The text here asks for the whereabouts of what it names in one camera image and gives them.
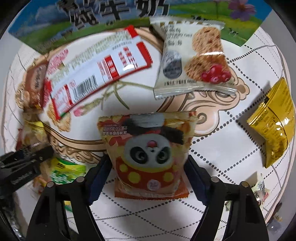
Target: cranberry image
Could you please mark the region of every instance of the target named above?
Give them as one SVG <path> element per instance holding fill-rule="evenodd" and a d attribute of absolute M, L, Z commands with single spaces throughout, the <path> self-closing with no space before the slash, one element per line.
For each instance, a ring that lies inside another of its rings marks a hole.
<path fill-rule="evenodd" d="M 201 79 L 204 82 L 219 84 L 230 80 L 231 73 L 229 71 L 223 71 L 221 64 L 214 64 L 209 71 L 203 72 Z"/>

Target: cartoon panda face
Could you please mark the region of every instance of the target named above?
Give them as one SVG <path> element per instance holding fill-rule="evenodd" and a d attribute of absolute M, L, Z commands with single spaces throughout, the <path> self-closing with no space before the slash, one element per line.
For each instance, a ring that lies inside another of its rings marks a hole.
<path fill-rule="evenodd" d="M 164 168 L 172 165 L 170 142 L 158 134 L 130 138 L 124 147 L 127 164 L 142 168 Z"/>

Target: green grass image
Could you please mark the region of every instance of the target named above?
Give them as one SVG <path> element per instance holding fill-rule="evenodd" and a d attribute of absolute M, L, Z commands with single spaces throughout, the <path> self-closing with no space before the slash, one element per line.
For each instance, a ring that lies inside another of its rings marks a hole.
<path fill-rule="evenodd" d="M 214 2 L 171 5 L 170 10 L 171 15 L 179 17 L 192 18 L 192 15 L 198 15 L 209 20 L 225 22 L 226 26 L 221 32 L 222 39 L 235 43 L 239 46 L 245 44 L 247 39 L 253 35 L 253 33 L 262 23 L 262 20 L 253 16 L 251 16 L 249 21 L 245 22 L 242 22 L 239 19 L 232 19 L 229 16 L 232 10 L 228 9 L 228 3 L 226 2 L 221 2 L 218 4 L 218 17 L 216 13 L 216 4 Z M 128 25 L 134 25 L 135 27 L 149 26 L 149 18 L 126 19 L 116 21 L 114 24 L 109 26 L 104 23 L 97 24 L 87 28 L 82 28 L 79 31 L 73 32 L 72 34 L 52 42 L 50 41 L 52 37 L 54 37 L 58 32 L 71 26 L 70 22 L 56 23 L 23 36 L 20 38 L 20 40 L 30 47 L 36 49 L 38 52 L 45 54 L 52 49 L 72 42 L 81 37 L 96 34 L 102 31 L 123 28 Z M 234 36 L 234 34 L 230 34 L 230 29 L 238 32 L 238 35 Z"/>
<path fill-rule="evenodd" d="M 245 22 L 242 22 L 240 19 L 232 19 L 229 16 L 232 10 L 228 9 L 228 3 L 221 2 L 218 6 L 218 17 L 216 14 L 216 4 L 214 2 L 174 5 L 170 8 L 171 10 L 176 10 L 176 12 L 180 12 L 174 13 L 174 15 L 179 17 L 191 18 L 191 15 L 198 15 L 206 19 L 225 22 L 225 28 L 221 32 L 222 39 L 239 46 L 245 44 L 247 39 L 253 35 L 262 23 L 262 20 L 253 16 L 251 16 L 249 21 Z M 237 36 L 230 34 L 230 28 L 239 34 Z"/>
<path fill-rule="evenodd" d="M 149 18 L 139 18 L 139 19 L 128 19 L 116 21 L 112 25 L 105 24 L 97 24 L 94 26 L 90 26 L 88 28 L 82 28 L 79 31 L 73 32 L 72 34 L 66 36 L 65 38 L 61 38 L 55 42 L 49 41 L 50 38 L 54 37 L 58 32 L 63 29 L 66 29 L 71 26 L 70 22 L 58 23 L 50 25 L 46 28 L 34 31 L 20 40 L 36 49 L 41 54 L 48 53 L 50 50 L 56 49 L 57 47 L 72 42 L 81 37 L 85 37 L 91 34 L 96 34 L 102 31 L 113 30 L 117 28 L 124 28 L 129 25 L 134 25 L 135 27 L 148 27 L 150 25 Z"/>
<path fill-rule="evenodd" d="M 20 40 L 29 46 L 36 46 L 55 36 L 58 32 L 71 26 L 70 22 L 56 23 L 45 28 L 36 30 L 26 36 L 20 37 Z"/>

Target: brown packaging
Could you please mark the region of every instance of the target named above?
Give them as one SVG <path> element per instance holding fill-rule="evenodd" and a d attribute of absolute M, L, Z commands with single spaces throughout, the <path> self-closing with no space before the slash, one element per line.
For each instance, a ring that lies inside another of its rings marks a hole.
<path fill-rule="evenodd" d="M 43 110 L 44 77 L 48 61 L 45 60 L 27 70 L 23 92 L 24 111 L 38 114 Z"/>

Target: purple flower image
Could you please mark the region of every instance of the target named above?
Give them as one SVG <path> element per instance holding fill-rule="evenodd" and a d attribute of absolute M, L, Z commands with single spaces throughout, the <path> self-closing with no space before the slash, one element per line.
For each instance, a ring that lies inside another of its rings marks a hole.
<path fill-rule="evenodd" d="M 230 17 L 233 19 L 240 19 L 241 21 L 248 21 L 251 15 L 256 13 L 255 6 L 252 4 L 246 4 L 248 0 L 231 0 L 228 8 L 234 10 Z"/>

